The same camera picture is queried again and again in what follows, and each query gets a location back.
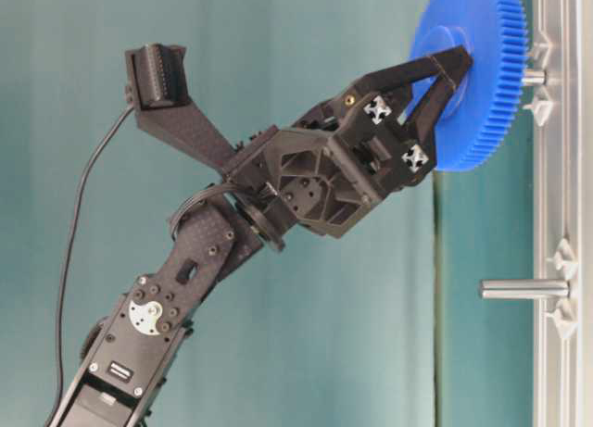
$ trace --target metal shaft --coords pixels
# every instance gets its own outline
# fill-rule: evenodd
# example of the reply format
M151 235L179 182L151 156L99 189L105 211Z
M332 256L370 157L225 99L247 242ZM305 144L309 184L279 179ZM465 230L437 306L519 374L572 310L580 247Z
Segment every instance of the metal shaft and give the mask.
M564 280L482 281L479 295L483 299L550 299L568 297L570 288Z
M541 86L546 84L546 71L540 69L526 69L523 75L523 86Z

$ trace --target blue gear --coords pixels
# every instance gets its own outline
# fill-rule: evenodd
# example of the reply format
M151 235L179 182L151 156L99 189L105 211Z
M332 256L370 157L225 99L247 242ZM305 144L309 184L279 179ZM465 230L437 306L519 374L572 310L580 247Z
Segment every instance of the blue gear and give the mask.
M463 44L473 66L436 125L438 170L471 170L510 128L523 91L527 29L521 0L431 0L411 58ZM414 83L414 101L433 80Z

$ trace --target black cable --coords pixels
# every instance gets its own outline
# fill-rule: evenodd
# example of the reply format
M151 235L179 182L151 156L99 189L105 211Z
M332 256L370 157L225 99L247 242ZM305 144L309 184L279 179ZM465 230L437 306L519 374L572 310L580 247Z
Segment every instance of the black cable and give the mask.
M169 234L173 240L177 237L177 232L182 224L183 219L190 212L194 211L196 207L199 207L207 199L220 194L236 193L241 195L252 196L252 194L242 186L233 183L221 183L211 185L209 188L195 193L191 197L187 198L175 213L169 218Z
M81 214L81 204L82 204L82 195L84 194L84 187L86 186L86 181L88 180L89 174L95 165L95 162L107 146L107 144L111 141L113 136L116 134L118 129L121 126L121 123L125 121L125 119L132 113L133 106L130 105L126 107L126 109L121 113L118 117L116 122L113 124L109 132L99 146L96 147L94 152L91 154L89 161L86 162L86 166L84 166L84 170L82 171L81 179L78 183L78 188L76 190L76 198L74 201L74 213L72 215L72 220L70 221L69 227L69 234L68 234L68 242L66 245L66 253L64 255L64 261L62 263L62 270L60 273L59 279L59 288L57 292L57 310L56 310L56 374L57 374L57 388L56 388L56 399L54 401L54 406L52 407L52 411L49 414L49 417L45 421L45 427L48 427L49 424L52 422L53 418L56 416L57 410L59 409L59 404L62 400L62 396L64 393L64 362L62 357L62 314L64 311L64 296L66 293L66 282L68 281L68 272L70 266L70 260L72 257L72 247L74 246L74 238L76 236L76 230L78 229L78 220Z

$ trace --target screw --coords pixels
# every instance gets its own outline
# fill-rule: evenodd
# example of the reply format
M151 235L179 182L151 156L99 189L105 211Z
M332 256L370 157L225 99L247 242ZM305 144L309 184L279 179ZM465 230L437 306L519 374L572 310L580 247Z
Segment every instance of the screw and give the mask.
M150 304L150 306L146 309L146 312L150 315L150 316L155 316L158 317L160 316L160 307L155 304L152 303Z
M346 106L352 106L352 105L354 105L354 103L356 103L356 98L352 94L347 95L346 98L344 99L344 103L346 104Z

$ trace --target teal backdrop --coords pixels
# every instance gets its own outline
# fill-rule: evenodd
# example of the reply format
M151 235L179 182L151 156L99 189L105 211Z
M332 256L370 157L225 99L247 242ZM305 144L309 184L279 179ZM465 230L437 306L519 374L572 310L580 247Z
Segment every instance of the teal backdrop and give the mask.
M531 25L532 0L524 5ZM533 277L533 129L520 109L484 165L435 177L441 427L533 424L533 304L477 295L483 279Z
M231 140L289 123L406 59L427 0L0 0L0 413L42 424L76 181L123 108L123 52L188 47L189 88ZM66 379L95 320L171 247L165 218L212 172L132 120L90 180L65 310ZM296 230L196 314L153 426L430 426L433 188L342 240Z

